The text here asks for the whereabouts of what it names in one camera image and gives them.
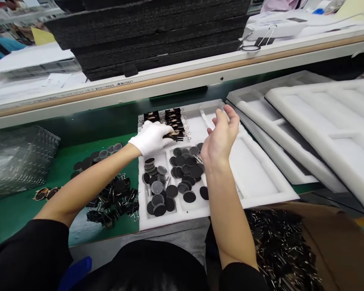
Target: bare hand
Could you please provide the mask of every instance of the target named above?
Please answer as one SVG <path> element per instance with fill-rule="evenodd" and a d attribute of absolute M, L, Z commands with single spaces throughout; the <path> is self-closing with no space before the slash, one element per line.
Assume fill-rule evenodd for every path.
<path fill-rule="evenodd" d="M 213 118 L 215 129 L 207 129 L 209 136 L 206 138 L 201 149 L 201 157 L 205 167 L 219 166 L 229 163 L 229 155 L 237 134 L 239 133 L 240 117 L 229 105 L 224 106 L 224 111 L 216 110 L 216 117 Z"/>

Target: stack of black foam sheets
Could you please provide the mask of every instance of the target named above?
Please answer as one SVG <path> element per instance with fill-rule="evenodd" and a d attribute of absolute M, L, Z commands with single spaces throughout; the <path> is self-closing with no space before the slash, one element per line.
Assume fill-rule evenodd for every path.
<path fill-rule="evenodd" d="M 122 75 L 127 65 L 142 71 L 233 52 L 248 6 L 244 0 L 146 0 L 68 15 L 46 26 L 94 81 Z"/>

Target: forearm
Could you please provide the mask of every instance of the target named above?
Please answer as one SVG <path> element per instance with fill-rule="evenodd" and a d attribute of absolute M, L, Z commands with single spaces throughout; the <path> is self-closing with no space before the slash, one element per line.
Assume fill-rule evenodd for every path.
<path fill-rule="evenodd" d="M 242 262 L 258 270 L 254 240 L 241 206 L 229 162 L 206 167 L 210 216 L 222 267 Z"/>
<path fill-rule="evenodd" d="M 141 155 L 132 144 L 91 166 L 63 186 L 34 219 L 52 219 L 70 227 L 78 212 L 132 160 Z"/>

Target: hand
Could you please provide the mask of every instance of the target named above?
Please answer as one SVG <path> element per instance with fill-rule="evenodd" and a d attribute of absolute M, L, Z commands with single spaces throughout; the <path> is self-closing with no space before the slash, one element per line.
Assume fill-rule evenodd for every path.
<path fill-rule="evenodd" d="M 163 138 L 163 136 L 172 132 L 174 130 L 169 125 L 161 124 L 159 121 L 152 123 L 147 120 L 143 124 L 142 131 L 128 142 L 137 147 L 142 156 L 147 156 L 170 144 L 173 139 Z"/>
<path fill-rule="evenodd" d="M 237 134 L 239 133 L 240 117 L 234 109 L 225 105 L 224 112 L 216 110 L 216 117 L 213 118 L 215 129 L 207 129 L 209 136 L 206 138 L 201 149 L 201 157 L 205 167 L 229 164 L 229 155 Z"/>

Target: wooden trim strip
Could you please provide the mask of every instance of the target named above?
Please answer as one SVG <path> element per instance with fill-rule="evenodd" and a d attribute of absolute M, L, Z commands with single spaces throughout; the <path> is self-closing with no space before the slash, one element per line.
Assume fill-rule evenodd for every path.
<path fill-rule="evenodd" d="M 124 92 L 124 91 L 128 91 L 128 90 L 134 90 L 134 89 L 143 88 L 143 87 L 147 87 L 147 86 L 177 81 L 177 80 L 181 80 L 181 79 L 185 79 L 185 78 L 196 77 L 196 76 L 210 74 L 210 73 L 219 72 L 219 71 L 223 71 L 223 70 L 234 69 L 237 67 L 243 67 L 243 66 L 247 66 L 247 65 L 256 64 L 256 63 L 262 63 L 265 61 L 272 61 L 275 59 L 291 57 L 291 56 L 295 56 L 295 55 L 301 55 L 304 53 L 311 53 L 314 51 L 330 49 L 330 48 L 344 46 L 344 45 L 348 45 L 348 44 L 354 44 L 354 43 L 362 42 L 362 41 L 364 41 L 364 36 L 357 36 L 357 37 L 347 38 L 347 39 L 343 39 L 343 40 L 336 40 L 333 42 L 316 44 L 313 46 L 305 46 L 302 48 L 274 53 L 271 55 L 265 55 L 265 56 L 261 56 L 261 57 L 255 57 L 255 58 L 251 58 L 251 59 L 245 59 L 245 60 L 235 61 L 235 62 L 231 62 L 231 63 L 225 63 L 222 65 L 206 67 L 206 68 L 202 68 L 202 69 L 198 69 L 198 70 L 188 71 L 188 72 L 174 74 L 174 75 L 170 75 L 170 76 L 164 76 L 164 77 L 160 77 L 160 78 L 156 78 L 156 79 L 141 81 L 138 83 L 127 84 L 127 85 L 123 85 L 123 86 L 119 86 L 119 87 L 107 88 L 107 89 L 102 89 L 102 90 L 98 90 L 98 91 L 78 94 L 78 95 L 74 95 L 74 96 L 68 96 L 68 97 L 63 97 L 63 98 L 59 98 L 59 99 L 48 100 L 48 101 L 41 102 L 41 103 L 3 109 L 3 110 L 0 110 L 0 117 L 23 113 L 23 112 L 32 111 L 32 110 L 37 110 L 37 109 L 42 109 L 42 108 L 47 108 L 47 107 L 51 107 L 51 106 L 62 105 L 62 104 L 66 104 L 66 103 L 76 102 L 76 101 L 81 101 L 81 100 L 85 100 L 85 99 L 100 97 L 100 96 L 109 95 L 109 94 L 115 94 L 115 93 Z"/>

